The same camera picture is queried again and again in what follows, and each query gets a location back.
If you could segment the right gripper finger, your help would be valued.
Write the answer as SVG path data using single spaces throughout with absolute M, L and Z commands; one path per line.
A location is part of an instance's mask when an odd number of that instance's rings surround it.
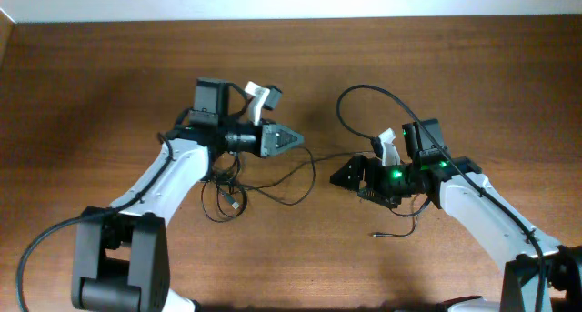
M 386 208 L 397 208 L 400 205 L 400 198 L 399 197 L 388 197 L 378 193 L 375 190 L 370 188 L 362 188 L 357 192 L 357 196 L 362 198 L 363 200 L 370 201 L 372 203 L 376 203 L 380 206 Z
M 330 176 L 329 182 L 344 189 L 359 189 L 365 167 L 366 157 L 363 155 L 354 156 Z

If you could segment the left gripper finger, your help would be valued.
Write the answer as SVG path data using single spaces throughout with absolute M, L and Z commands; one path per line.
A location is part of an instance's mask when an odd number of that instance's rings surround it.
M 274 125 L 274 133 L 277 142 L 303 142 L 304 137 L 296 131 L 281 124 Z
M 304 144 L 304 140 L 301 138 L 299 138 L 299 139 L 278 138 L 274 143 L 272 155 L 273 156 L 281 155 L 281 154 L 285 153 L 286 151 L 289 151 L 293 148 L 299 147 L 303 144 Z

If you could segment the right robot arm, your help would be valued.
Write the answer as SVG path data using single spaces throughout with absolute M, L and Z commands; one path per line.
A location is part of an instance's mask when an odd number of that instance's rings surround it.
M 357 155 L 330 182 L 389 209 L 426 196 L 457 220 L 504 273 L 501 298 L 459 297 L 439 311 L 578 311 L 581 248 L 567 247 L 518 213 L 467 157 L 452 158 L 435 119 L 402 126 L 410 163 L 400 160 L 392 129 L 372 138 L 374 157 Z

